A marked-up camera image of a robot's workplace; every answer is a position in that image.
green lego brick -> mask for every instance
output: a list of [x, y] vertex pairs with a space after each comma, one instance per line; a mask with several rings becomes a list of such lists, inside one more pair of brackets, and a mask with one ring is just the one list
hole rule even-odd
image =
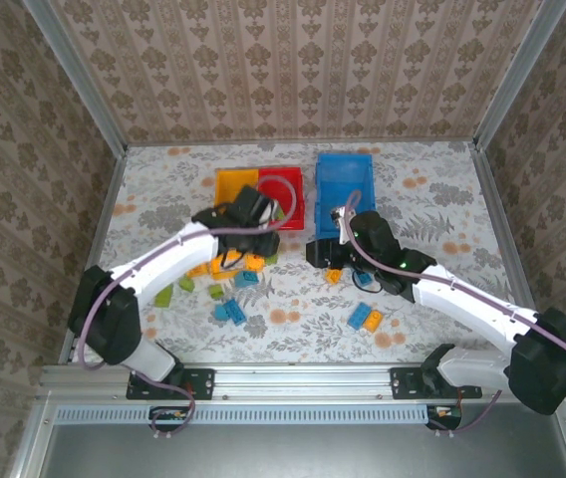
[[170, 300], [172, 299], [172, 292], [174, 291], [174, 284], [170, 284], [154, 297], [155, 307], [170, 307]]
[[218, 284], [214, 284], [213, 286], [208, 287], [207, 292], [210, 294], [210, 297], [215, 301], [221, 299], [224, 295], [223, 288]]
[[279, 255], [274, 254], [273, 256], [265, 258], [265, 265], [266, 266], [273, 266], [279, 260]]
[[194, 290], [194, 281], [187, 276], [183, 276], [179, 279], [179, 287], [187, 292], [192, 292]]

wall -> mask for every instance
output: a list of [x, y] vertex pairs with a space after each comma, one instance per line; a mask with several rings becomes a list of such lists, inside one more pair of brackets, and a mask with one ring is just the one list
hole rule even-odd
[[0, 0], [0, 476], [57, 360], [113, 166], [31, 16]]
[[487, 156], [537, 305], [566, 312], [566, 13]]
[[538, 0], [55, 0], [129, 143], [469, 137]]

blue bin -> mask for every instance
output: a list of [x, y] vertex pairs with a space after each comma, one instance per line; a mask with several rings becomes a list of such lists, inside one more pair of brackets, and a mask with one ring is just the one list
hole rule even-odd
[[374, 166], [370, 154], [319, 153], [314, 209], [317, 239], [339, 237], [339, 230], [330, 214], [335, 207], [344, 206], [356, 189], [362, 194], [356, 212], [376, 210]]

floral tablecloth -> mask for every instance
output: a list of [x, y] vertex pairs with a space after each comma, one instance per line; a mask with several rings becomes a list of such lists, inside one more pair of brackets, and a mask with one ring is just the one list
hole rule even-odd
[[[210, 277], [193, 293], [175, 285], [168, 309], [145, 306], [144, 333], [186, 362], [378, 362], [422, 360], [442, 342], [484, 348], [460, 323], [389, 294], [366, 294], [343, 274], [337, 285], [304, 258], [314, 234], [314, 168], [319, 151], [370, 152], [377, 209], [406, 247], [420, 249], [469, 283], [510, 300], [480, 186], [464, 142], [244, 144], [133, 147], [128, 151], [101, 265], [124, 264], [176, 233], [214, 198], [219, 168], [294, 165], [303, 171], [304, 231], [281, 233], [279, 261], [258, 286], [236, 290], [247, 323], [216, 321]], [[346, 322], [364, 302], [384, 319], [374, 334]]]

yellow bin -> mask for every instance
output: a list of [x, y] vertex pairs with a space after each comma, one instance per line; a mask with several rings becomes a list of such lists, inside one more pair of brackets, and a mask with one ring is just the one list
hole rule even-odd
[[216, 195], [214, 205], [232, 202], [243, 186], [256, 186], [259, 180], [258, 169], [221, 169], [216, 171]]

